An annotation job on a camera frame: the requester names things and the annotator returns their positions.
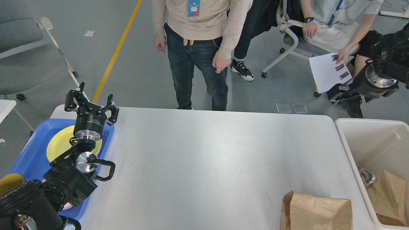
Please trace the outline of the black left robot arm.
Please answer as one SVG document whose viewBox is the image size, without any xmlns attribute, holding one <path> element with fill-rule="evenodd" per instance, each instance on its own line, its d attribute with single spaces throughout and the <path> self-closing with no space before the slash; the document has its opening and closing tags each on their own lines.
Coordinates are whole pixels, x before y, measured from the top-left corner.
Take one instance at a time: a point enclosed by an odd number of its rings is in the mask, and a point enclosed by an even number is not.
<svg viewBox="0 0 409 230">
<path fill-rule="evenodd" d="M 77 220 L 60 215 L 60 211 L 67 203 L 77 207 L 85 201 L 97 188 L 94 180 L 113 177 L 115 163 L 99 159 L 92 150 L 103 137 L 104 124 L 117 122 L 119 108 L 112 94 L 104 107 L 90 102 L 84 86 L 82 82 L 67 93 L 64 107 L 76 112 L 75 142 L 50 162 L 44 181 L 30 180 L 1 192 L 2 230 L 63 230 L 67 224 L 80 230 Z"/>
</svg>

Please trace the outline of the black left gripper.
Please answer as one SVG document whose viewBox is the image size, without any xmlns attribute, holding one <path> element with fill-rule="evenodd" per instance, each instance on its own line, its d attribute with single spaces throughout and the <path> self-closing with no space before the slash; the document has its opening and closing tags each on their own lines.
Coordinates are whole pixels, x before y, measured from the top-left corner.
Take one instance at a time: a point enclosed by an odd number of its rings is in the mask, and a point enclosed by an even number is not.
<svg viewBox="0 0 409 230">
<path fill-rule="evenodd" d="M 65 111 L 76 111 L 76 122 L 73 129 L 73 135 L 77 139 L 100 140 L 103 137 L 104 122 L 108 125 L 114 125 L 117 122 L 119 108 L 115 106 L 113 94 L 108 95 L 107 103 L 101 108 L 101 114 L 93 114 L 85 111 L 91 111 L 91 103 L 85 97 L 85 83 L 80 83 L 79 88 L 69 90 L 65 100 Z"/>
</svg>

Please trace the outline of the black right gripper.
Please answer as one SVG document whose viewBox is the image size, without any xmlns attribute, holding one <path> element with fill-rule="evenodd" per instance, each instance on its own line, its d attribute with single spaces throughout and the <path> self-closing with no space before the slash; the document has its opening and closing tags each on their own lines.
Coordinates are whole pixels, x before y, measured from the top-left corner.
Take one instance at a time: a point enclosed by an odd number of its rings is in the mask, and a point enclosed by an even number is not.
<svg viewBox="0 0 409 230">
<path fill-rule="evenodd" d="M 389 97 L 399 89 L 398 81 L 380 77 L 373 64 L 367 64 L 355 77 L 352 84 L 335 84 L 326 92 L 332 105 L 345 106 L 348 101 L 362 104 L 379 97 Z"/>
</svg>

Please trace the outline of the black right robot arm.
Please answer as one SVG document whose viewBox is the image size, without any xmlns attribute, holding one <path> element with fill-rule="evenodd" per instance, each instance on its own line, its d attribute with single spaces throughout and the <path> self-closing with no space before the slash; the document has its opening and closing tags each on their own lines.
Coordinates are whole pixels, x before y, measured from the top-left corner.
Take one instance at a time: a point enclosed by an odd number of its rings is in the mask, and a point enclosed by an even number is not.
<svg viewBox="0 0 409 230">
<path fill-rule="evenodd" d="M 401 82 L 409 84 L 408 25 L 394 34 L 384 35 L 371 46 L 373 58 L 356 75 L 351 84 L 335 84 L 328 92 L 332 104 L 363 96 L 365 102 L 388 97 L 399 89 Z"/>
</svg>

